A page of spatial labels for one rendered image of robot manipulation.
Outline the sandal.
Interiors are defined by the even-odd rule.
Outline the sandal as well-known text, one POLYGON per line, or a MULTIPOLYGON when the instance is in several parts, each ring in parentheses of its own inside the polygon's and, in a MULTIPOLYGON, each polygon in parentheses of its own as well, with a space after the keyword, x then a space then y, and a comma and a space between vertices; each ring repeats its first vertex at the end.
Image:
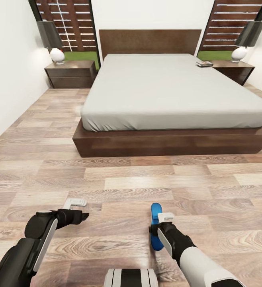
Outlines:
MULTIPOLYGON (((158 224, 158 213, 162 213, 162 207, 159 203, 153 203, 151 206, 151 212, 152 212, 152 223, 151 224, 158 224)), ((151 245, 152 248, 156 251, 160 251, 163 249, 164 245, 159 240, 158 236, 153 236, 151 233, 151 245)))

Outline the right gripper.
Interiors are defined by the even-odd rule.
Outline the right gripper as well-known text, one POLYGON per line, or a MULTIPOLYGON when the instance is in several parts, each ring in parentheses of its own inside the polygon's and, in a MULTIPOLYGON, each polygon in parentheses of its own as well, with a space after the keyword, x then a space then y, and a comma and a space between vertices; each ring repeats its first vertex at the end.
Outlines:
POLYGON ((151 227, 149 227, 149 232, 153 234, 153 236, 158 236, 158 228, 163 224, 152 224, 151 227))

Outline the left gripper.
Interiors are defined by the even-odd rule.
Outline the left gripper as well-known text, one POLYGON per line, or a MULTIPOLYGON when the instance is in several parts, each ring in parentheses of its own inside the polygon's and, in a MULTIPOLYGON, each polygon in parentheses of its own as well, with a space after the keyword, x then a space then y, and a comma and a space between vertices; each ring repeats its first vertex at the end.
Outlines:
POLYGON ((82 213, 82 210, 67 210, 67 209, 58 209, 58 211, 62 211, 65 216, 65 224, 63 227, 69 225, 69 224, 80 224, 83 220, 86 220, 89 217, 89 213, 82 213))

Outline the robot trunk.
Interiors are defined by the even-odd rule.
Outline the robot trunk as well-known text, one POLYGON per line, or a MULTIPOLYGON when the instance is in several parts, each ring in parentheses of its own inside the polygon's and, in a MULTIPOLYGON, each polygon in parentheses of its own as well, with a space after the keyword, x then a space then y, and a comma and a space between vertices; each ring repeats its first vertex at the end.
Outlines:
POLYGON ((104 287, 158 287, 153 269, 109 269, 104 287))

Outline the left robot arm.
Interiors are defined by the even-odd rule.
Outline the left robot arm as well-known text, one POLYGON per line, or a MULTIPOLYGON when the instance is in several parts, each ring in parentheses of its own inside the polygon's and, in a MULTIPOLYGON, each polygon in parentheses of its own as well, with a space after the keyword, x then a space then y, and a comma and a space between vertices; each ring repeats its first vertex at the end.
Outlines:
POLYGON ((30 287, 48 249, 54 231, 69 224, 80 224, 89 213, 74 210, 87 206, 83 199, 68 198, 63 208, 41 210, 29 220, 24 236, 11 247, 0 262, 0 287, 30 287))

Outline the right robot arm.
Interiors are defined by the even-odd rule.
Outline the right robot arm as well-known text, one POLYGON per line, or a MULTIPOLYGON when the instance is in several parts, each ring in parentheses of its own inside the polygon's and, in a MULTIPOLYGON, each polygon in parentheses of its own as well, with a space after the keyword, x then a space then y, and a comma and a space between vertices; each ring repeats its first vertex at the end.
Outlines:
POLYGON ((167 252, 177 261, 190 287, 246 287, 231 272, 205 255, 188 235, 182 234, 172 221, 173 213, 158 213, 158 224, 149 232, 158 236, 167 252))

